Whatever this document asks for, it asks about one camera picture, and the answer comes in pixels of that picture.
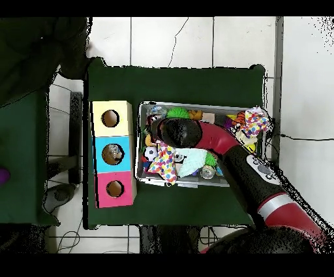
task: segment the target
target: green table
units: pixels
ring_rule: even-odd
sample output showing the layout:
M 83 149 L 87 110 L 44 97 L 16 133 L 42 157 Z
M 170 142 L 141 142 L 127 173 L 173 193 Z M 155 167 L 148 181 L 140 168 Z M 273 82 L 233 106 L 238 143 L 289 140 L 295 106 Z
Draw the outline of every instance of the green table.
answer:
M 0 166 L 10 180 L 0 186 L 0 223 L 57 225 L 42 210 L 47 174 L 47 110 L 45 91 L 0 108 Z
M 142 101 L 253 107 L 262 105 L 264 68 L 150 69 L 105 67 L 95 59 L 88 68 L 89 101 L 126 100 L 134 128 Z M 229 187 L 160 187 L 137 182 L 132 206 L 95 208 L 91 130 L 88 128 L 88 224 L 223 225 L 250 224 Z

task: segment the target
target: round hole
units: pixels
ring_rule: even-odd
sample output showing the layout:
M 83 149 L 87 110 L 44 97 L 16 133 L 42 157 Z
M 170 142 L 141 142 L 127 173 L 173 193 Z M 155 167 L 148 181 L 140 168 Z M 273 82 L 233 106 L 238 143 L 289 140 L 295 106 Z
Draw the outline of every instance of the round hole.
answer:
M 120 197 L 124 192 L 124 186 L 120 181 L 112 181 L 107 185 L 108 195 L 117 198 Z
M 118 165 L 124 157 L 124 151 L 118 144 L 108 144 L 102 150 L 102 158 L 109 165 Z
M 102 123 L 106 127 L 115 127 L 119 123 L 119 114 L 115 110 L 107 110 L 102 115 Z

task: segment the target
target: pink box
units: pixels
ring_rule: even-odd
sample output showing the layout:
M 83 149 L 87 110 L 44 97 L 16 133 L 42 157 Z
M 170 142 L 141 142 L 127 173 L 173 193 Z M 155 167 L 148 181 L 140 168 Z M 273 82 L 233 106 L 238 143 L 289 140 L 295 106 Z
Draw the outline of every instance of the pink box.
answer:
M 118 197 L 112 197 L 107 192 L 107 185 L 113 181 L 118 181 L 123 185 L 123 193 Z M 95 202 L 97 208 L 129 206 L 133 204 L 137 191 L 136 181 L 132 171 L 98 173 L 97 182 L 97 193 L 99 199 L 99 204 L 97 203 L 97 199 Z

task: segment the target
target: green spiky ball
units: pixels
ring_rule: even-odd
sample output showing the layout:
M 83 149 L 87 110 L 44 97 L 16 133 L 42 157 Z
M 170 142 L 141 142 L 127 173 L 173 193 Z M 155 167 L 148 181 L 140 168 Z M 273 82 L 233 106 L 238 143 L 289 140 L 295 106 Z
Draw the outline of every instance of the green spiky ball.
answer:
M 167 112 L 166 117 L 167 118 L 190 118 L 188 111 L 185 108 L 179 108 L 179 107 L 171 108 Z
M 216 158 L 213 157 L 213 155 L 208 152 L 205 158 L 205 165 L 209 165 L 210 167 L 215 167 L 216 164 L 217 164 Z

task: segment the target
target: polka dot fabric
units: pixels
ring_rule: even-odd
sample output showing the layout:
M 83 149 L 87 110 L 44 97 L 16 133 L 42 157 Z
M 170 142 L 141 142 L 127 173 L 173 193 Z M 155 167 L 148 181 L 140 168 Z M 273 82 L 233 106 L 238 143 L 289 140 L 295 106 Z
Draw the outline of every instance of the polka dot fabric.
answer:
M 164 180 L 171 185 L 176 183 L 176 172 L 174 162 L 175 149 L 165 143 L 158 144 L 158 157 L 156 157 L 148 172 L 158 173 Z
M 267 131 L 269 121 L 263 115 L 257 112 L 245 112 L 246 125 L 241 126 L 240 130 L 244 132 L 248 139 L 256 137 L 259 132 Z

